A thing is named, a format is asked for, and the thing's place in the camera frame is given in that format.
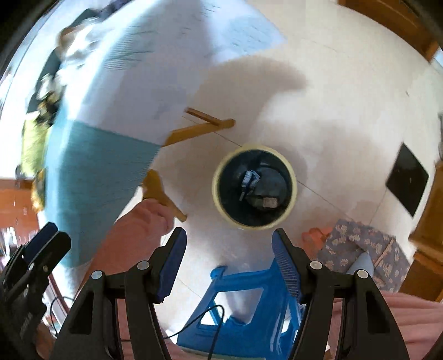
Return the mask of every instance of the wooden cabinet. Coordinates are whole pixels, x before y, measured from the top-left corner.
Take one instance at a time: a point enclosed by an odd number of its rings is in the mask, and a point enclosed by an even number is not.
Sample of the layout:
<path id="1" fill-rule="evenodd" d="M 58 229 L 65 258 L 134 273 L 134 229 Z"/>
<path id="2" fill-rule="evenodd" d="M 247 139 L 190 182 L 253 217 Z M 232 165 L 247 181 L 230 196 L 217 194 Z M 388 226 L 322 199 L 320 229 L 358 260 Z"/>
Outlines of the wooden cabinet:
<path id="1" fill-rule="evenodd" d="M 31 182 L 0 179 L 0 229 L 13 227 L 19 244 L 39 230 L 32 210 Z"/>
<path id="2" fill-rule="evenodd" d="M 395 32 L 428 61 L 432 60 L 439 48 L 432 34 L 424 27 L 407 2 L 399 0 L 339 0 L 338 3 L 370 17 Z"/>
<path id="3" fill-rule="evenodd" d="M 417 246 L 414 262 L 400 292 L 426 300 L 443 300 L 443 162 L 436 166 L 429 198 L 417 225 L 409 236 Z"/>

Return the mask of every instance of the wooden furniture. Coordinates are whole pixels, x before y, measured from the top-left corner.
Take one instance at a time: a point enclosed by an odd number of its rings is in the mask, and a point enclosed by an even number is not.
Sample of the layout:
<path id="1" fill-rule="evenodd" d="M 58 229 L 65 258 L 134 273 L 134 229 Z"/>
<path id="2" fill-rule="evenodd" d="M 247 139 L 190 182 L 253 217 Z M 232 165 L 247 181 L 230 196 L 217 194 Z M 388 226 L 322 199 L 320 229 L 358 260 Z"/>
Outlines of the wooden furniture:
<path id="1" fill-rule="evenodd" d="M 338 0 L 338 3 L 387 27 L 416 49 L 427 61 L 432 60 L 439 48 L 434 36 L 423 25 L 415 10 L 405 1 Z"/>
<path id="2" fill-rule="evenodd" d="M 187 108 L 185 112 L 206 121 L 206 123 L 174 130 L 162 147 L 222 129 L 229 129 L 235 125 L 234 119 L 220 120 L 196 109 Z M 186 221 L 187 216 L 183 214 L 177 205 L 165 194 L 160 174 L 156 170 L 150 169 L 147 172 L 142 187 L 143 199 L 156 199 L 160 204 L 169 207 L 174 213 L 174 216 L 182 223 Z"/>
<path id="3" fill-rule="evenodd" d="M 200 135 L 214 133 L 222 129 L 229 129 L 235 125 L 234 119 L 220 120 L 217 119 L 216 117 L 212 117 L 208 114 L 202 113 L 201 111 L 192 108 L 187 108 L 185 112 L 195 117 L 198 117 L 199 119 L 202 119 L 207 123 L 196 124 L 188 126 L 183 129 L 174 130 L 166 139 L 166 142 L 164 143 L 163 147 L 175 144 L 176 142 L 191 139 L 193 137 L 197 137 Z"/>
<path id="4" fill-rule="evenodd" d="M 409 236 L 417 246 L 400 292 L 443 300 L 443 162 L 436 166 L 431 193 L 417 228 Z"/>
<path id="5" fill-rule="evenodd" d="M 28 180 L 0 179 L 0 228 L 13 227 L 18 245 L 40 229 L 32 210 L 31 185 Z"/>

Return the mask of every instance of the yellow cloth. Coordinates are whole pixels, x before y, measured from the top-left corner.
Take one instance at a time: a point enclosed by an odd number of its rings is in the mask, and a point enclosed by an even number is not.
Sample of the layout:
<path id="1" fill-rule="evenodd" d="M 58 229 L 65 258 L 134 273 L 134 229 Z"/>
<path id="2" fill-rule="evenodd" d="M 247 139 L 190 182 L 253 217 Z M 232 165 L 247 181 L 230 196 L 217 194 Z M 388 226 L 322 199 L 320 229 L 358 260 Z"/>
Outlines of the yellow cloth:
<path id="1" fill-rule="evenodd" d="M 39 111 L 26 114 L 22 132 L 21 171 L 27 177 L 34 177 L 44 163 L 46 138 L 49 125 L 37 124 Z"/>
<path id="2" fill-rule="evenodd" d="M 31 187 L 32 209 L 35 212 L 42 211 L 45 208 L 45 169 L 40 170 L 35 176 Z"/>

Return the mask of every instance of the wooden door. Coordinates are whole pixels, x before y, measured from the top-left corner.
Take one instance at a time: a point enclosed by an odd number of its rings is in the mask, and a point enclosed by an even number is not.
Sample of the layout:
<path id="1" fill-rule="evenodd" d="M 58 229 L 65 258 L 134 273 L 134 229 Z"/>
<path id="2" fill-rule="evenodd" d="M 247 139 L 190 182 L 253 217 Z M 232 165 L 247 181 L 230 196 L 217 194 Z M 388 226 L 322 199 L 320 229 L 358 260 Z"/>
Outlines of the wooden door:
<path id="1" fill-rule="evenodd" d="M 339 0 L 338 3 L 370 17 L 395 32 L 428 61 L 432 60 L 438 50 L 439 46 L 434 37 L 404 1 Z"/>
<path id="2" fill-rule="evenodd" d="M 14 228 L 19 245 L 39 230 L 37 214 L 32 210 L 30 181 L 0 179 L 0 229 L 7 227 Z"/>

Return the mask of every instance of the wooden stick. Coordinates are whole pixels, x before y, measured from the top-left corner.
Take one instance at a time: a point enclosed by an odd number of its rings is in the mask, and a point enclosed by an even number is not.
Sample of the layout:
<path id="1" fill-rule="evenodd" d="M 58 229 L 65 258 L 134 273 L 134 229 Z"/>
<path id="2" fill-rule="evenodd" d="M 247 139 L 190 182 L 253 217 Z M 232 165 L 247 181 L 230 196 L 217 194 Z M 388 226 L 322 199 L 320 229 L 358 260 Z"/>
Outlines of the wooden stick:
<path id="1" fill-rule="evenodd" d="M 163 147 L 175 144 L 180 141 L 191 139 L 200 135 L 205 135 L 209 133 L 214 133 L 218 130 L 232 128 L 235 125 L 234 119 L 220 120 L 219 125 L 214 125 L 212 123 L 208 124 L 196 124 L 188 126 L 186 128 L 177 129 L 171 132 L 169 137 L 166 139 Z"/>
<path id="2" fill-rule="evenodd" d="M 143 180 L 142 186 L 144 188 L 143 199 L 156 199 L 160 204 L 170 208 L 174 216 L 184 223 L 187 216 L 174 204 L 174 202 L 165 194 L 163 190 L 162 180 L 159 172 L 156 170 L 148 170 L 146 177 Z"/>
<path id="3" fill-rule="evenodd" d="M 202 113 L 201 111 L 198 111 L 196 109 L 192 109 L 190 107 L 188 107 L 185 110 L 185 112 L 190 114 L 190 115 L 193 115 L 195 117 L 198 117 L 199 119 L 202 119 L 202 120 L 204 120 L 206 122 L 214 124 L 214 125 L 220 125 L 222 123 L 222 120 L 217 119 L 216 117 L 210 116 L 208 114 Z"/>

